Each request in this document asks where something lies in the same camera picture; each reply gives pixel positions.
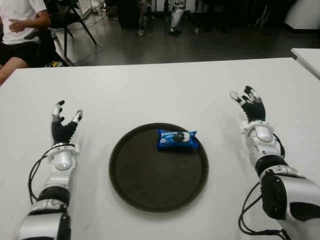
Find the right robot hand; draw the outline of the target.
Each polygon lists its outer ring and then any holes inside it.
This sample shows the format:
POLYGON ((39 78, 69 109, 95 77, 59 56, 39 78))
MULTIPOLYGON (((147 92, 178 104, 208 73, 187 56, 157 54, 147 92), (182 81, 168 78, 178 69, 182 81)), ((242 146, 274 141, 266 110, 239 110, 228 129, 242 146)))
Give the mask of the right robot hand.
POLYGON ((244 88, 244 95, 240 96, 237 92, 231 91, 229 96, 244 111, 249 123, 252 121, 265 121, 266 110, 262 98, 251 86, 244 88))

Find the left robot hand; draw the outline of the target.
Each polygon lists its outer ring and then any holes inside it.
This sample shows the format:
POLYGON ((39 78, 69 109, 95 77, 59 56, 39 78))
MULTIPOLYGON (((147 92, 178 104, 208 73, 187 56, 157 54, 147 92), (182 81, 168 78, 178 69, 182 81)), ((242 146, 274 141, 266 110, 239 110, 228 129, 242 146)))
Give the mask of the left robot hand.
POLYGON ((52 111, 52 121, 51 121, 51 138, 53 141, 53 145, 57 144, 69 144, 71 138, 73 137, 79 122, 83 118, 83 111, 79 109, 74 118, 67 124, 63 125, 62 122, 64 117, 60 116, 63 108, 62 106, 65 104, 64 100, 59 101, 55 104, 52 111))

